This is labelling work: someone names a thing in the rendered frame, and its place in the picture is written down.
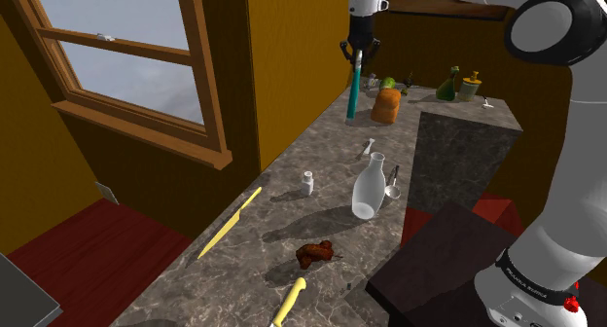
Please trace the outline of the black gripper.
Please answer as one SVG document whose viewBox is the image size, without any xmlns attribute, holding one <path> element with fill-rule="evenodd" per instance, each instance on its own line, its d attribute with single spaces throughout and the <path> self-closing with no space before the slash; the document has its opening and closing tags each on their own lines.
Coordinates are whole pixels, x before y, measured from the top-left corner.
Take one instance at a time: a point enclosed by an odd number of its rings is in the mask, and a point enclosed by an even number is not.
<svg viewBox="0 0 607 327">
<path fill-rule="evenodd" d="M 373 15 L 365 17 L 349 17 L 348 42 L 341 41 L 339 47 L 350 63 L 355 63 L 355 57 L 348 51 L 347 45 L 351 46 L 354 52 L 364 51 L 364 61 L 371 60 L 378 51 L 381 42 L 374 38 L 375 17 Z"/>
</svg>

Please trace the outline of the teal long-handled tool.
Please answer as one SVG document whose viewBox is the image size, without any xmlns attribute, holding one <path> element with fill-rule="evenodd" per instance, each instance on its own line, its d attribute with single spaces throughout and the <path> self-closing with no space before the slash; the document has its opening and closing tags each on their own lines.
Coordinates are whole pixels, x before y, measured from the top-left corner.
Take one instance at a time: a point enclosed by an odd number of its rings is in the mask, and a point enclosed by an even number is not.
<svg viewBox="0 0 607 327">
<path fill-rule="evenodd" d="M 351 82 L 350 91 L 349 91 L 348 105 L 347 105 L 347 112 L 346 112 L 346 119 L 345 119 L 345 122 L 348 125 L 350 125 L 354 121 L 355 116 L 356 116 L 359 86 L 360 86 L 360 75 L 361 75 L 361 68 L 362 68 L 362 58 L 363 58 L 363 52 L 361 50 L 358 50 L 356 52 L 355 62 L 354 62 L 354 66 L 353 66 L 353 76 L 352 76 L 352 82 Z"/>
</svg>

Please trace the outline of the orange bread loaf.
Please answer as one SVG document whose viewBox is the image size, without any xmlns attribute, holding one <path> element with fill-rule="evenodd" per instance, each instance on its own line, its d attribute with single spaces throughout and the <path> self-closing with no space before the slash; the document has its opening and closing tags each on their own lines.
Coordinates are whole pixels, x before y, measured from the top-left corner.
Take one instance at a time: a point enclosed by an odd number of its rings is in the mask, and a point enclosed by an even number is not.
<svg viewBox="0 0 607 327">
<path fill-rule="evenodd" d="M 371 119 L 381 124 L 394 124 L 400 109 L 401 93 L 396 89 L 380 90 L 375 99 Z"/>
</svg>

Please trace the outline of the green glass bottle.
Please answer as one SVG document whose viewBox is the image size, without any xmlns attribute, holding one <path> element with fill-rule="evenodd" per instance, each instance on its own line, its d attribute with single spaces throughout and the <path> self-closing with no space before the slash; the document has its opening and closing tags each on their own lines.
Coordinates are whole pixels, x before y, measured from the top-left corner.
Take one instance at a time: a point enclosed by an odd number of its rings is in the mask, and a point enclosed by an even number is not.
<svg viewBox="0 0 607 327">
<path fill-rule="evenodd" d="M 452 101 L 455 98 L 455 77 L 459 73 L 457 65 L 450 67 L 450 72 L 446 80 L 436 89 L 436 97 L 444 101 Z"/>
</svg>

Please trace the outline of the small white utensil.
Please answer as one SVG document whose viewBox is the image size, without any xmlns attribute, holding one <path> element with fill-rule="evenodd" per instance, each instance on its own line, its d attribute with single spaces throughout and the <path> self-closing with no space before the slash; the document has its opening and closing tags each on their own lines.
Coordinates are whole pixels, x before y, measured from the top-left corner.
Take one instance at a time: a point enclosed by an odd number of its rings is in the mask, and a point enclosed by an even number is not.
<svg viewBox="0 0 607 327">
<path fill-rule="evenodd" d="M 356 159 L 360 160 L 364 155 L 368 155 L 370 153 L 371 146 L 374 142 L 375 140 L 373 138 L 370 138 L 368 141 L 366 141 L 363 144 L 363 150 L 356 156 Z"/>
</svg>

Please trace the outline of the white glass carafe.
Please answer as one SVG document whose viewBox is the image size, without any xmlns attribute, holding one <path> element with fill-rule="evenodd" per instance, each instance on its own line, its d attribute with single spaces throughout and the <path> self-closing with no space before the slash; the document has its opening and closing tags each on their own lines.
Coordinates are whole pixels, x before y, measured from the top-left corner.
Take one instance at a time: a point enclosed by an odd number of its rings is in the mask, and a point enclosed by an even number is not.
<svg viewBox="0 0 607 327">
<path fill-rule="evenodd" d="M 371 153 L 368 166 L 359 174 L 352 193 L 352 213 L 363 220 L 372 219 L 378 212 L 385 196 L 385 176 L 382 170 L 385 157 Z"/>
</svg>

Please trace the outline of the brown fried chicken piece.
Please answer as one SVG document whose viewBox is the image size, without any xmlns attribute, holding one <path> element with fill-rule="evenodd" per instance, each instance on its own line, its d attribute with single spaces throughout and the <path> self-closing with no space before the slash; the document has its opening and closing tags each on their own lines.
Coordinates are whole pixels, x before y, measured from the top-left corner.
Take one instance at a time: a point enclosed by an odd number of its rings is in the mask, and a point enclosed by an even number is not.
<svg viewBox="0 0 607 327">
<path fill-rule="evenodd" d="M 336 256 L 333 245 L 328 240 L 305 244 L 296 251 L 296 258 L 302 270 L 307 270 L 314 262 L 331 261 Z"/>
</svg>

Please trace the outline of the yellow knife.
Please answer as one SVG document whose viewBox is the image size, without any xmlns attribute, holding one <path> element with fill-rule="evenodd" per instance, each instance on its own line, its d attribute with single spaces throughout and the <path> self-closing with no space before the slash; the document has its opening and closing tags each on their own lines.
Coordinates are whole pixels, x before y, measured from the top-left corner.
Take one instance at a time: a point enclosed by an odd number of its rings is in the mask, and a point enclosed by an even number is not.
<svg viewBox="0 0 607 327">
<path fill-rule="evenodd" d="M 205 255 L 223 236 L 239 221 L 241 211 L 263 190 L 262 187 L 257 188 L 253 194 L 238 208 L 238 210 L 228 219 L 228 221 L 218 230 L 218 232 L 208 240 L 203 246 L 197 258 L 200 259 Z"/>
</svg>

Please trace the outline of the dark robot stand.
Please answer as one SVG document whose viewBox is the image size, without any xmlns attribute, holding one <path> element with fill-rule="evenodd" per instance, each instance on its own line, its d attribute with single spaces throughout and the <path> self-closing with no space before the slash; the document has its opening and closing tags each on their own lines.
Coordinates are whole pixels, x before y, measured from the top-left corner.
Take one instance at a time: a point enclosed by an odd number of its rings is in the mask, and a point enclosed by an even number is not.
<svg viewBox="0 0 607 327">
<path fill-rule="evenodd" d="M 607 199 L 558 200 L 514 236 L 449 201 L 367 292 L 388 327 L 607 327 Z"/>
</svg>

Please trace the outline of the wooden framed window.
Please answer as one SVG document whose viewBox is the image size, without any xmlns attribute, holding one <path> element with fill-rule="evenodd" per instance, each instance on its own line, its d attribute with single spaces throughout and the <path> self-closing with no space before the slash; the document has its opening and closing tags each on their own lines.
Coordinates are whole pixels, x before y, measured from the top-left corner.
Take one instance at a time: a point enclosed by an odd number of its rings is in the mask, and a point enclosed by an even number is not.
<svg viewBox="0 0 607 327">
<path fill-rule="evenodd" d="M 11 0 L 60 87 L 53 107 L 196 162 L 232 160 L 202 0 Z"/>
</svg>

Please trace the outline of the grey cabinet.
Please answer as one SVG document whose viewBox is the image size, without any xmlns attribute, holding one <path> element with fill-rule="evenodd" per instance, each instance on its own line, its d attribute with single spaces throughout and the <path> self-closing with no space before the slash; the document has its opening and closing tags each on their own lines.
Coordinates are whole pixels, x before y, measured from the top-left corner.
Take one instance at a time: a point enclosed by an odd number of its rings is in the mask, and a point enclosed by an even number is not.
<svg viewBox="0 0 607 327">
<path fill-rule="evenodd" d="M 60 304 L 0 253 L 0 327 L 48 327 Z"/>
</svg>

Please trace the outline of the yellow-handled knife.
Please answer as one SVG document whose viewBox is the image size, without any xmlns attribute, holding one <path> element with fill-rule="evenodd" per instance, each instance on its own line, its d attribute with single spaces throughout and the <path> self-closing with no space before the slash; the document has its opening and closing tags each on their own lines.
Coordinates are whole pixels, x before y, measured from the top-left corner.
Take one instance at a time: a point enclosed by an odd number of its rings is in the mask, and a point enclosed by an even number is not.
<svg viewBox="0 0 607 327">
<path fill-rule="evenodd" d="M 283 320 L 296 303 L 299 294 L 305 289 L 305 279 L 298 277 L 268 327 L 282 327 Z"/>
</svg>

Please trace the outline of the grey wall outlet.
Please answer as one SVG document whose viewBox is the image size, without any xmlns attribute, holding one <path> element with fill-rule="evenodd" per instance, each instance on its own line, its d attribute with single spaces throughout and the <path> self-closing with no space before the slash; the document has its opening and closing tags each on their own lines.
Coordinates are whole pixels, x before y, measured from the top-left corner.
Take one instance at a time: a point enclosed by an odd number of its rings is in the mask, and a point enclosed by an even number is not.
<svg viewBox="0 0 607 327">
<path fill-rule="evenodd" d="M 116 205 L 119 205 L 119 202 L 118 202 L 116 196 L 114 195 L 113 191 L 109 187 L 107 187 L 99 182 L 95 182 L 95 186 L 97 187 L 97 189 L 99 190 L 101 195 L 106 200 L 108 200 Z"/>
</svg>

